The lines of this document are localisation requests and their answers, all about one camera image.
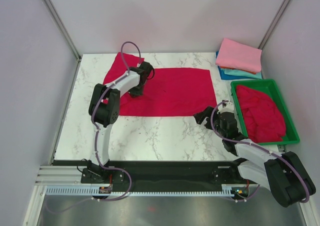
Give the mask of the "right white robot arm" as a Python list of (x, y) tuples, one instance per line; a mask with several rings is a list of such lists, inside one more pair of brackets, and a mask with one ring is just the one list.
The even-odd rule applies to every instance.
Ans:
[(268, 150), (244, 136), (238, 129), (234, 108), (224, 101), (194, 114), (198, 125), (214, 131), (224, 148), (238, 157), (233, 161), (229, 177), (235, 183), (249, 180), (268, 189), (282, 206), (307, 203), (316, 186), (297, 154)]

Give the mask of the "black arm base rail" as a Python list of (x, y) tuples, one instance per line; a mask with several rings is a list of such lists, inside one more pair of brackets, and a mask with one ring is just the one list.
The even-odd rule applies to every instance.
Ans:
[[(87, 167), (86, 159), (55, 160), (54, 166)], [(222, 185), (254, 185), (234, 172), (233, 161), (125, 161), (108, 164), (110, 183), (122, 191), (218, 190)]]

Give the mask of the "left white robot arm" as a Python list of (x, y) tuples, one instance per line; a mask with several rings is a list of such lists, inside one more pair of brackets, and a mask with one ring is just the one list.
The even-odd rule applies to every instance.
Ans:
[(95, 85), (88, 109), (95, 136), (92, 154), (85, 160), (86, 168), (82, 171), (82, 184), (108, 182), (112, 174), (109, 170), (111, 130), (120, 115), (121, 97), (126, 93), (134, 98), (142, 96), (149, 75), (154, 73), (153, 66), (143, 61), (137, 67), (130, 67), (115, 81)]

